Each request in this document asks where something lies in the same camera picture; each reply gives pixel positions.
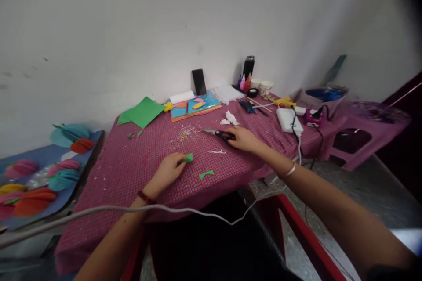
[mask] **green paper scrap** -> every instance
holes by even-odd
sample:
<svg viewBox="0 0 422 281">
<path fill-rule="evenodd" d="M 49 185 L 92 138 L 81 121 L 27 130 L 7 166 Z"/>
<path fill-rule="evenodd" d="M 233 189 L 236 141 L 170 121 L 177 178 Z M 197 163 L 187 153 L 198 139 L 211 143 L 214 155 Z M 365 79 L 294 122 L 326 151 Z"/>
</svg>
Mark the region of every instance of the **green paper scrap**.
<svg viewBox="0 0 422 281">
<path fill-rule="evenodd" d="M 133 123 L 144 129 L 157 115 L 159 115 L 166 107 L 157 104 L 150 98 L 145 97 L 138 105 L 123 112 L 120 116 L 128 118 Z"/>
<path fill-rule="evenodd" d="M 124 115 L 124 113 L 122 113 L 119 116 L 119 120 L 117 121 L 117 125 L 126 124 L 126 123 L 129 123 L 129 122 L 130 122 L 130 119 L 128 119 L 126 117 L 126 115 Z"/>
<path fill-rule="evenodd" d="M 12 204 L 12 203 L 15 203 L 15 202 L 17 202 L 17 201 L 19 201 L 19 200 L 20 200 L 20 199 L 10 200 L 10 201 L 7 201 L 7 202 L 3 203 L 3 205 Z"/>
<path fill-rule="evenodd" d="M 213 170 L 210 170 L 210 171 L 207 171 L 207 172 L 205 172 L 205 173 L 201 173 L 200 175 L 199 175 L 199 178 L 200 179 L 203 179 L 206 175 L 208 175 L 208 174 L 213 174 L 213 175 L 215 175 L 215 173 L 214 173 L 214 171 Z"/>
<path fill-rule="evenodd" d="M 193 161 L 193 153 L 187 154 L 185 159 L 181 159 L 178 163 L 181 162 L 192 162 Z"/>
</svg>

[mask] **black scissors handle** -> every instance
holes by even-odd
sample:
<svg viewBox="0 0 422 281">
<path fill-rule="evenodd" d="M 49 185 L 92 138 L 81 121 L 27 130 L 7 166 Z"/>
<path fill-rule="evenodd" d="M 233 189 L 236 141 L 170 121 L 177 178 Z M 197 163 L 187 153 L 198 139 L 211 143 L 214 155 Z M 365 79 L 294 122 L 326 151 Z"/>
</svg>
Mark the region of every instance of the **black scissors handle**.
<svg viewBox="0 0 422 281">
<path fill-rule="evenodd" d="M 227 145 L 229 145 L 231 148 L 237 149 L 236 147 L 232 146 L 228 140 L 236 140 L 236 136 L 233 133 L 223 132 L 223 131 L 215 131 L 215 135 L 217 135 L 219 138 L 224 140 Z"/>
</svg>

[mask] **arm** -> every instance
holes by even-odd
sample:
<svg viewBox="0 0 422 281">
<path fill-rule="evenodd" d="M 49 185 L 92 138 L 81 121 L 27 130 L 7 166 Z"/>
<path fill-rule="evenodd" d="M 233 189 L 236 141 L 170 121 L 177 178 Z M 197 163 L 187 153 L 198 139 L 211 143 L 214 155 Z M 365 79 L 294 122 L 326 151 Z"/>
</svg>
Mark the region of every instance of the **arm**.
<svg viewBox="0 0 422 281">
<path fill-rule="evenodd" d="M 226 130 L 236 135 L 230 143 L 254 153 L 277 173 L 285 184 L 322 220 L 349 257 L 359 276 L 366 279 L 376 265 L 407 269 L 413 253 L 406 248 L 374 215 L 311 170 L 296 164 L 258 140 L 249 130 Z"/>
<path fill-rule="evenodd" d="M 180 153 L 173 153 L 165 157 L 154 177 L 142 192 L 156 200 L 161 192 L 179 177 L 186 162 L 182 162 L 180 165 L 177 165 L 177 162 L 184 158 L 186 156 Z M 131 208 L 142 206 L 146 206 L 145 201 L 137 197 Z M 75 281 L 119 280 L 146 212 L 125 213 L 90 255 Z"/>
</svg>

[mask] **pink checkered tablecloth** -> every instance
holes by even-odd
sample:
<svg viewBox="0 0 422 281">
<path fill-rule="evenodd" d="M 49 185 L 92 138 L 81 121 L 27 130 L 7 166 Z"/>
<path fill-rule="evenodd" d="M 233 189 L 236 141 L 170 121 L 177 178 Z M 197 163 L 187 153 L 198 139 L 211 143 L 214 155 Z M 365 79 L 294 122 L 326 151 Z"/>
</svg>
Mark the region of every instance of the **pink checkered tablecloth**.
<svg viewBox="0 0 422 281">
<path fill-rule="evenodd" d="M 260 97 L 257 101 L 268 103 Z M 171 122 L 170 113 L 161 113 L 144 129 L 141 136 L 131 139 L 128 139 L 129 133 L 137 133 L 141 128 L 132 122 L 118 126 L 116 120 L 74 212 L 100 205 L 130 206 L 163 158 L 175 151 L 193 153 L 193 162 L 186 165 L 183 174 L 158 201 L 170 207 L 201 209 L 239 186 L 265 177 L 272 170 L 262 160 L 229 148 L 219 137 L 209 133 L 196 133 L 183 144 L 172 141 L 178 140 L 181 129 L 189 125 L 196 127 L 196 130 L 202 127 L 225 129 L 228 126 L 222 126 L 219 122 L 229 110 L 236 116 L 240 126 L 248 128 L 260 140 L 293 158 L 298 154 L 296 139 L 293 134 L 282 132 L 276 106 L 269 108 L 273 113 L 267 112 L 268 117 L 260 112 L 247 114 L 237 101 L 232 101 L 221 109 L 175 123 Z M 305 156 L 312 157 L 321 138 L 313 127 L 304 128 L 302 149 Z M 321 156 L 326 159 L 327 149 L 332 145 L 337 129 L 331 122 L 326 122 L 320 131 L 324 135 Z M 227 153 L 208 153 L 221 149 L 227 150 Z M 201 180 L 199 175 L 209 170 L 213 170 L 215 175 L 206 175 Z M 154 210 L 150 212 L 148 221 L 170 221 L 186 215 L 188 213 Z M 55 251 L 58 273 L 78 270 L 120 216 L 117 212 L 101 212 L 70 223 Z"/>
</svg>

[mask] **red chair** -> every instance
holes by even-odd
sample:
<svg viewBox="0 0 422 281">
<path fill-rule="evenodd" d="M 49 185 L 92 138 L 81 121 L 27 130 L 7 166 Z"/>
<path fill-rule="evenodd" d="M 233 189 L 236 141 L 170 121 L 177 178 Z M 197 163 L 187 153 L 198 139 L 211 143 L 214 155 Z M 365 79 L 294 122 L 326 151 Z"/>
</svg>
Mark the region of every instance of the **red chair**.
<svg viewBox="0 0 422 281">
<path fill-rule="evenodd" d="M 244 201 L 250 201 L 251 198 L 254 198 L 250 190 L 240 189 L 239 192 Z M 279 210 L 284 214 L 294 234 L 298 238 L 311 263 L 319 274 L 321 280 L 346 281 L 341 271 L 331 260 L 330 256 L 319 243 L 315 234 L 305 224 L 287 197 L 285 195 L 278 195 L 258 201 L 249 211 L 249 213 L 254 212 L 255 214 L 258 214 L 259 219 L 264 223 L 266 229 L 271 233 L 272 239 L 276 243 L 284 260 L 286 256 Z M 150 224 L 142 228 L 138 241 L 133 248 L 130 260 L 126 265 L 125 272 L 121 279 L 122 281 L 139 280 L 142 268 L 141 263 L 148 242 L 150 242 L 151 254 L 157 280 L 161 281 L 163 279 L 160 270 L 165 267 L 163 267 L 161 260 L 159 259 L 159 254 L 157 254 L 154 249 L 156 248 L 156 240 L 159 238 L 156 234 L 151 234 L 151 231 L 157 231 L 154 225 Z"/>
</svg>

